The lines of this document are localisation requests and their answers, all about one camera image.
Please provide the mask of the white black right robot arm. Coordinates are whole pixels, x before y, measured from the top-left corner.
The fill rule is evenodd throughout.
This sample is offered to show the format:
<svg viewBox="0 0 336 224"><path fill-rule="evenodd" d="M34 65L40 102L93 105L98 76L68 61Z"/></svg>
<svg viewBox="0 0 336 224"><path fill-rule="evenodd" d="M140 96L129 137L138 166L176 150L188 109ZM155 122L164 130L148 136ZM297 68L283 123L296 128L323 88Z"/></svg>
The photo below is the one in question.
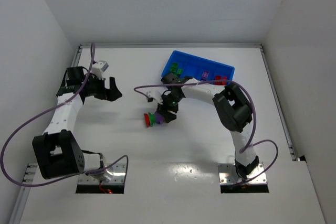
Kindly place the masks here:
<svg viewBox="0 0 336 224"><path fill-rule="evenodd" d="M259 164L259 157L252 146L256 130L253 123L255 107L241 88L232 82L226 86L202 84L191 76L180 78L172 73L162 77L161 82L167 86L167 90L160 94L156 113L163 117L165 123L176 120L179 102L183 98L199 100L215 107L221 124L230 131L233 139L236 172L246 180Z"/></svg>

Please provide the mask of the green sloped duplo brick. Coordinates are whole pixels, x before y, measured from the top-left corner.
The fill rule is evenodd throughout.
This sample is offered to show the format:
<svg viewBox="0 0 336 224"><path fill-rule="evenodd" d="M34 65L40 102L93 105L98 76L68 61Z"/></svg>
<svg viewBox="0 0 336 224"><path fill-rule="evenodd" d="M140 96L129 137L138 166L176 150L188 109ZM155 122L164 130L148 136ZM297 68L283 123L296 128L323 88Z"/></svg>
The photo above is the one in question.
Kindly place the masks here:
<svg viewBox="0 0 336 224"><path fill-rule="evenodd" d="M171 64L170 72L177 73L178 69L179 69L178 63L174 62L174 63Z"/></svg>

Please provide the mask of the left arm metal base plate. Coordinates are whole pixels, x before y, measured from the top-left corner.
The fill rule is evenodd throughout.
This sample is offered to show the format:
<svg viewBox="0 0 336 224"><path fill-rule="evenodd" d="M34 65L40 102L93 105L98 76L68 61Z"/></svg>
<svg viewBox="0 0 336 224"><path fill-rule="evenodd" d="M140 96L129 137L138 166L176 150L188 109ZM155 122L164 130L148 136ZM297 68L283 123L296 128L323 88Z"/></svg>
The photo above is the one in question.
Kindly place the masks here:
<svg viewBox="0 0 336 224"><path fill-rule="evenodd" d="M108 168L106 172L98 175L79 175L77 185L98 186L121 186L125 182L126 163L117 163Z"/></svg>

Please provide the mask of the blue plastic divided bin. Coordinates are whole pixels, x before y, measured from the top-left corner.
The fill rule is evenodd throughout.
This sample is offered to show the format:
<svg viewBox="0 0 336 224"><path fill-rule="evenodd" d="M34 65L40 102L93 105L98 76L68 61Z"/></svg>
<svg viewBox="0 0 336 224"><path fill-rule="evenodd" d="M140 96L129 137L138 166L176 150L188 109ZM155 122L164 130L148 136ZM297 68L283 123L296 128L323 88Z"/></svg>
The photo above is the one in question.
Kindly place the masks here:
<svg viewBox="0 0 336 224"><path fill-rule="evenodd" d="M201 75L204 70L209 71L209 77L207 81L215 80L215 76L226 76L227 84L229 80L233 79L235 68L220 62L216 62L213 60L209 60L206 58L194 56L187 54L181 51L173 51L171 56L169 57L167 64L165 65L161 77L170 72L170 67L172 63L178 63L178 68L183 69L181 75L175 74L179 78L183 78L185 76L191 76L199 81L201 80Z"/></svg>

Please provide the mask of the red half-round brick cluster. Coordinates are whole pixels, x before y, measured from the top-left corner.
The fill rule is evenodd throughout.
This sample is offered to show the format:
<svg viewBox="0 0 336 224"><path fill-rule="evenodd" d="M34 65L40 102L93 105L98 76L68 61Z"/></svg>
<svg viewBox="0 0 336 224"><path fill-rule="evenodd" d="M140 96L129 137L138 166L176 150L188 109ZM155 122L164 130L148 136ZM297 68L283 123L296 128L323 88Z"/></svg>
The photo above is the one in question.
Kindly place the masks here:
<svg viewBox="0 0 336 224"><path fill-rule="evenodd" d="M146 127L150 127L151 126L151 122L150 122L149 115L147 113L144 114L144 120L145 120Z"/></svg>

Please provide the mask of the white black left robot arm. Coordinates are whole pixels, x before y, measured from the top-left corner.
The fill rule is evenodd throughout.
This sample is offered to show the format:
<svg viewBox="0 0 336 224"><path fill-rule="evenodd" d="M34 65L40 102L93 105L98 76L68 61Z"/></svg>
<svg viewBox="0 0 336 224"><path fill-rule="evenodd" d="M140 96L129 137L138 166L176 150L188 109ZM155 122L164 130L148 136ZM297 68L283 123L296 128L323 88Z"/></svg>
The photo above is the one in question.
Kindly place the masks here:
<svg viewBox="0 0 336 224"><path fill-rule="evenodd" d="M105 61L94 62L91 71L85 67L70 67L65 71L56 94L58 108L42 135L34 137L32 146L44 179L79 174L84 171L85 157L73 130L77 115L87 97L113 102L122 97L115 78L105 87Z"/></svg>

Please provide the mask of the purple rounded duplo brick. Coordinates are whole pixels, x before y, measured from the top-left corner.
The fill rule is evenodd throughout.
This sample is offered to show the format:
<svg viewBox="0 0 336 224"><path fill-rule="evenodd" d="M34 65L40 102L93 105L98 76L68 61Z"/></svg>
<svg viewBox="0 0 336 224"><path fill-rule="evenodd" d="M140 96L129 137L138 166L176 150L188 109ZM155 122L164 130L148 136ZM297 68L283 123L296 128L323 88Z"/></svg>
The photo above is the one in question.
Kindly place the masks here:
<svg viewBox="0 0 336 224"><path fill-rule="evenodd" d="M209 77L209 71L208 70L204 70L202 72L202 75L201 75L201 80L202 81L207 81L208 80L208 77Z"/></svg>

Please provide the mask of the purple rounded brick cluster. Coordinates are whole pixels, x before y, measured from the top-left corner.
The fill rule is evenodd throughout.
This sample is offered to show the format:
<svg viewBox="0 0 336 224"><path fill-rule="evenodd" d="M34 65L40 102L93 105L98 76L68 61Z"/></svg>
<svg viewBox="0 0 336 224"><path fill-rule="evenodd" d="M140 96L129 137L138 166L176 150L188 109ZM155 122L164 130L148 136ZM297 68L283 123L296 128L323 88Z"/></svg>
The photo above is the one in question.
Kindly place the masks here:
<svg viewBox="0 0 336 224"><path fill-rule="evenodd" d="M159 114L158 112L155 112L154 115L156 124L161 125L165 122L163 115Z"/></svg>

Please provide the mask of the green brick cluster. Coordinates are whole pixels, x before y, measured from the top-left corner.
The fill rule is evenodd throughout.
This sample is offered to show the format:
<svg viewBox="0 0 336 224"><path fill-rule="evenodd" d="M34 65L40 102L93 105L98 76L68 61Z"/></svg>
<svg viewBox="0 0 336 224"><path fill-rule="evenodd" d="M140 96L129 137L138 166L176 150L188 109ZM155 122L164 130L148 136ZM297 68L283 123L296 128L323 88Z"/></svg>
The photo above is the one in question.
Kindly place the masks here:
<svg viewBox="0 0 336 224"><path fill-rule="evenodd" d="M153 126L155 124L155 115L150 113L150 112L148 113L148 115L149 115L149 118L150 118L151 126Z"/></svg>

